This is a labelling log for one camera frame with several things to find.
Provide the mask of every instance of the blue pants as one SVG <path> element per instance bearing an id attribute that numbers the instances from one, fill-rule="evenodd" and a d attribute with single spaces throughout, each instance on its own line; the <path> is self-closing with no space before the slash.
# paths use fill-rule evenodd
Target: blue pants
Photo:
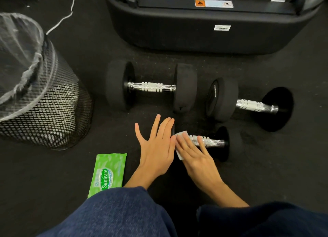
<path id="1" fill-rule="evenodd" d="M 285 202 L 246 208 L 202 206 L 200 236 L 328 236 L 328 216 Z M 50 236 L 177 236 L 165 209 L 142 187 L 112 188 L 87 199 Z"/>

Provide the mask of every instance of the gym floor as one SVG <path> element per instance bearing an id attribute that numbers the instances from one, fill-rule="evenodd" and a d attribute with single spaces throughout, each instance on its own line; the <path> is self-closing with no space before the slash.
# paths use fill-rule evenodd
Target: gym floor
<path id="1" fill-rule="evenodd" d="M 0 11 L 35 19 L 45 31 L 68 15 L 72 0 L 0 0 Z M 76 0 L 73 16 L 49 37 L 94 95 L 88 135 L 66 151 L 0 140 L 2 236 L 35 236 L 55 226 L 87 198 L 96 155 L 128 153 L 125 184 L 138 166 L 140 147 L 134 123 L 149 136 L 157 113 L 176 119 L 176 131 L 208 135 L 213 124 L 204 117 L 208 88 L 219 76 L 234 77 L 240 97 L 260 100 L 270 89 L 295 91 L 295 125 L 276 133 L 260 129 L 247 111 L 236 111 L 227 126 L 239 128 L 245 144 L 240 156 L 217 163 L 223 180 L 250 205 L 286 201 L 328 212 L 328 3 L 281 51 L 262 56 L 159 52 L 130 46 L 113 29 L 105 0 Z M 137 94 L 128 112 L 116 112 L 104 98 L 104 73 L 109 61 L 134 62 L 137 80 L 171 84 L 177 63 L 198 72 L 195 108 L 172 113 L 168 94 Z M 178 234 L 196 235 L 198 206 L 212 203 L 174 160 L 169 171 L 149 188 L 155 202 L 171 215 Z"/>

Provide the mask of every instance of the black wire mesh bin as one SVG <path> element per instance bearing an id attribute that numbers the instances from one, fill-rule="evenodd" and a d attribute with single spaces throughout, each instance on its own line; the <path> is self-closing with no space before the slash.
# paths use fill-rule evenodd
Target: black wire mesh bin
<path id="1" fill-rule="evenodd" d="M 93 102 L 40 25 L 0 13 L 0 136 L 63 150 L 88 132 Z"/>

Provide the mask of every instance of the chrome dumbbell handle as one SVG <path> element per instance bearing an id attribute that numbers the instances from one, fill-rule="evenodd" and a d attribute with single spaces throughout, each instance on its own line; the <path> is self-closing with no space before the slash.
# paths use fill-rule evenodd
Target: chrome dumbbell handle
<path id="1" fill-rule="evenodd" d="M 238 99 L 236 107 L 239 109 L 249 110 L 249 111 L 258 111 L 263 113 L 276 114 L 279 110 L 277 106 L 269 106 L 262 102 Z"/>
<path id="2" fill-rule="evenodd" d="M 163 83 L 154 82 L 128 82 L 128 87 L 130 90 L 139 90 L 145 92 L 175 92 L 175 85 L 165 85 Z"/>
<path id="3" fill-rule="evenodd" d="M 193 144 L 195 146 L 199 146 L 199 143 L 197 141 L 197 136 L 189 135 L 189 138 L 191 139 L 191 141 L 193 142 Z M 225 145 L 224 140 L 212 140 L 209 137 L 202 137 L 202 136 L 201 136 L 201 138 L 203 139 L 203 143 L 206 148 L 224 147 L 224 145 Z"/>

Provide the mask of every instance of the green package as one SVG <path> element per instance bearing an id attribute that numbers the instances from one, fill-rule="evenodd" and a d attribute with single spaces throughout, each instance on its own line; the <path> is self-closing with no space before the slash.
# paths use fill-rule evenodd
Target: green package
<path id="1" fill-rule="evenodd" d="M 88 198 L 105 189 L 122 187 L 126 155 L 97 155 Z"/>

